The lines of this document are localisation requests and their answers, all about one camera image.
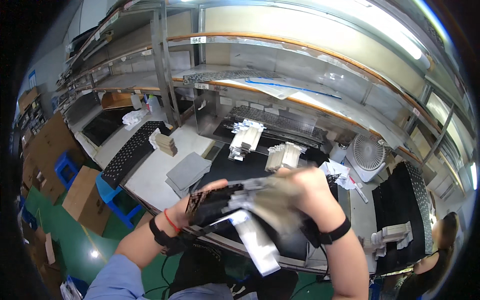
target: blue shirt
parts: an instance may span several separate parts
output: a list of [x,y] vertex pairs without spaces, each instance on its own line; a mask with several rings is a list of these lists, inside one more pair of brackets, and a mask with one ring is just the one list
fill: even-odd
[[[129,300],[146,299],[142,284],[142,271],[125,255],[113,255],[100,270],[90,285],[85,300]],[[209,283],[176,292],[171,300],[232,300],[233,296],[226,284]]]

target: dark hair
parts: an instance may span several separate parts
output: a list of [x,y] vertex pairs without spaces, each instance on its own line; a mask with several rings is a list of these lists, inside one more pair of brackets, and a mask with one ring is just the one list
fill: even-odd
[[458,216],[455,212],[448,213],[443,218],[441,241],[438,245],[439,249],[453,248],[458,231]]

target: person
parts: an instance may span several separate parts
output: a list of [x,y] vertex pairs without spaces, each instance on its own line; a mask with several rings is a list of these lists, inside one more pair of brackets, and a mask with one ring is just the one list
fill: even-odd
[[[307,213],[318,226],[320,232],[329,233],[339,228],[346,220],[346,216],[331,194],[325,174],[317,168],[308,168],[295,173],[291,180],[304,189],[302,200],[298,208]],[[213,190],[223,188],[227,180],[217,180],[207,184],[202,189]],[[181,228],[188,225],[185,210],[189,197],[185,197],[174,206],[166,209],[155,217],[155,225],[168,236],[177,235],[175,227]],[[330,266],[330,278],[334,288],[332,299],[368,299],[369,273],[365,253],[352,229],[341,238],[325,245]],[[200,249],[203,258],[191,255],[192,251]],[[202,244],[195,244],[188,249],[180,259],[179,268],[175,279],[170,286],[169,299],[233,299],[223,276],[225,270],[221,269],[218,253]],[[149,224],[145,224],[123,238],[114,255],[105,267],[98,273],[90,285],[85,299],[145,299],[142,285],[141,271],[159,253],[165,249],[159,245],[152,233]],[[280,277],[280,269],[264,279]],[[293,292],[278,299],[288,299]],[[272,299],[274,294],[257,293],[259,299]]]
[[436,287],[445,274],[453,254],[458,216],[448,213],[437,221],[432,229],[432,239],[438,250],[413,266],[413,273],[405,278],[397,299],[416,299]]

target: white fan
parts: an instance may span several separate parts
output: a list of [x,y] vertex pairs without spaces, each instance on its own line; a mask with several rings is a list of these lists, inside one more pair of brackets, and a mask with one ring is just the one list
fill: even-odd
[[376,140],[357,134],[347,149],[347,159],[363,182],[369,182],[385,166],[386,150]]

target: right hand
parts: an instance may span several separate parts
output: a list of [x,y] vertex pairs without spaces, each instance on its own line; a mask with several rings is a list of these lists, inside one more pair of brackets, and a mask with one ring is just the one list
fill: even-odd
[[[287,168],[278,170],[280,175],[289,172]],[[321,169],[306,168],[293,174],[290,180],[304,190],[297,207],[312,217],[321,232],[331,232],[343,224],[345,213],[330,192],[325,173]]]

